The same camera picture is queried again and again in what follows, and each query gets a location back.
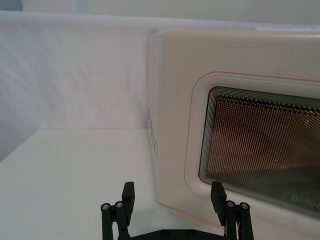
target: white wall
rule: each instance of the white wall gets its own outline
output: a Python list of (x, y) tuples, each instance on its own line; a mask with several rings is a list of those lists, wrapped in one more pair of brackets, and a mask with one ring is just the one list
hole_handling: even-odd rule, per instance
[(22, 0), (24, 11), (320, 25), (319, 0)]

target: microwave window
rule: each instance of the microwave window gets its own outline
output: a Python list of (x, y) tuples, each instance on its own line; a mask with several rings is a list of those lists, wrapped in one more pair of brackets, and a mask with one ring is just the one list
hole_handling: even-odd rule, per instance
[(320, 215), (320, 100), (215, 87), (199, 177)]

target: perforated metal screen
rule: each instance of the perforated metal screen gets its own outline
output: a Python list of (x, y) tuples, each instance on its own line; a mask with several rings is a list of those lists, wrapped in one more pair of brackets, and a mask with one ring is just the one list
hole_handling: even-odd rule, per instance
[(216, 87), (208, 96), (200, 178), (320, 214), (320, 101)]

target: white backdrop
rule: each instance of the white backdrop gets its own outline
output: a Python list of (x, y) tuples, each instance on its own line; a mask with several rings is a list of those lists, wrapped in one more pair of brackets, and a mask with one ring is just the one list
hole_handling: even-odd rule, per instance
[(37, 129), (145, 128), (148, 35), (166, 28), (317, 26), (0, 14), (0, 161)]
[(319, 0), (21, 0), (24, 11), (320, 24)]

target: white microwave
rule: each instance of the white microwave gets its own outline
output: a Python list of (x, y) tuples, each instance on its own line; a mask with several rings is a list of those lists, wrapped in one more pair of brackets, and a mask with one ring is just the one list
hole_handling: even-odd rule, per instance
[(320, 33), (168, 29), (148, 47), (158, 201), (212, 225), (211, 181), (254, 236), (320, 239)]

